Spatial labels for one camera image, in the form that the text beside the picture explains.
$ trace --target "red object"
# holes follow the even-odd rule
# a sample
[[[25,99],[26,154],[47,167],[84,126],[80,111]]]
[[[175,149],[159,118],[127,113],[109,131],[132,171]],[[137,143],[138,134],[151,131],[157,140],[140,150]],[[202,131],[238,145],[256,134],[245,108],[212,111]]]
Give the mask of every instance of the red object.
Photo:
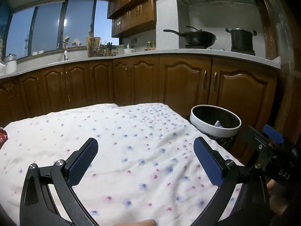
[[[0,149],[2,148],[2,146],[7,140],[8,140],[7,132],[2,127],[0,127]]]

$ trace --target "pot handle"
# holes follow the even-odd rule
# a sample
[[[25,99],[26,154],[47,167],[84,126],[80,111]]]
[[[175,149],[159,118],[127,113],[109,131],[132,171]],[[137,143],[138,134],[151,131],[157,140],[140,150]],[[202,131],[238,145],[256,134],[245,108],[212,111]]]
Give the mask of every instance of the pot handle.
[[[192,29],[196,29],[197,31],[201,31],[202,29],[198,30],[197,28],[195,27],[192,27],[192,26],[189,26],[189,25],[186,25],[187,28],[192,28]]]
[[[164,32],[171,32],[171,33],[175,33],[177,34],[178,36],[180,37],[185,37],[185,35],[183,33],[180,33],[180,32],[177,32],[177,31],[174,31],[174,30],[163,30]]]

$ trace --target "blue gripper pad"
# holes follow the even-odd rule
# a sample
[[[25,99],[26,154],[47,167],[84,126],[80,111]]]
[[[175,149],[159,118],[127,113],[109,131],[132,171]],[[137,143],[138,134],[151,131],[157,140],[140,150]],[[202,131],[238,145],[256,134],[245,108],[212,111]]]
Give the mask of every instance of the blue gripper pad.
[[[272,128],[269,125],[265,125],[263,127],[263,132],[278,144],[281,144],[284,142],[282,134],[280,132],[277,132],[274,128]]]
[[[89,165],[93,161],[98,152],[98,143],[96,139],[89,138],[86,143],[74,154],[78,154],[76,157],[70,156],[71,161],[65,166],[68,169],[67,183],[70,187],[78,185],[84,176]]]
[[[206,141],[202,137],[195,139],[193,143],[195,155],[199,159],[210,182],[213,185],[220,187],[223,183],[223,170],[212,155],[212,152],[215,150],[211,149],[208,143],[206,143],[206,147],[204,145],[204,142],[206,143]]]

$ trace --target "white countertop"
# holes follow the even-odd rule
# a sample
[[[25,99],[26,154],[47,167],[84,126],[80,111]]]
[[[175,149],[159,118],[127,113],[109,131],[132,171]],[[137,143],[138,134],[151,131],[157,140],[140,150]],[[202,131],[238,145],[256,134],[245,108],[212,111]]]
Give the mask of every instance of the white countertop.
[[[38,70],[38,69],[55,66],[55,65],[60,65],[60,64],[66,64],[66,63],[89,61],[89,60],[114,59],[114,58],[147,55],[147,54],[158,54],[158,53],[159,54],[162,54],[162,53],[193,53],[193,54],[201,54],[201,55],[224,56],[224,57],[230,57],[230,58],[234,58],[234,59],[242,59],[242,60],[252,61],[254,63],[263,64],[263,65],[267,65],[267,66],[270,66],[273,68],[280,69],[280,57],[277,57],[274,60],[269,60],[269,59],[260,58],[257,56],[248,55],[248,54],[244,54],[244,53],[236,53],[236,52],[213,50],[213,49],[170,49],[170,50],[153,50],[153,51],[146,51],[146,52],[136,52],[136,53],[123,54],[123,55],[117,55],[117,56],[112,56],[112,57],[93,57],[93,58],[84,58],[84,59],[53,62],[50,64],[23,70],[20,72],[17,71],[12,74],[2,75],[2,76],[0,76],[0,79],[11,77],[11,76],[17,76],[17,75],[21,75],[21,74],[24,74],[26,72],[30,72],[33,70]]]

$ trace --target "black wok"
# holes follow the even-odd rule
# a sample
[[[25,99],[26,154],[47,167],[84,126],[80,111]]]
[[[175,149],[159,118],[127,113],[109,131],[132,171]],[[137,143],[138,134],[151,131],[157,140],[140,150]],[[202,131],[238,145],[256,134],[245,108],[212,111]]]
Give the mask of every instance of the black wok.
[[[199,46],[199,47],[210,47],[214,44],[216,40],[216,36],[208,31],[202,30],[195,30],[187,31],[184,33],[180,33],[174,30],[163,30],[164,32],[171,32],[175,33],[180,37],[184,37],[185,42],[190,46]]]

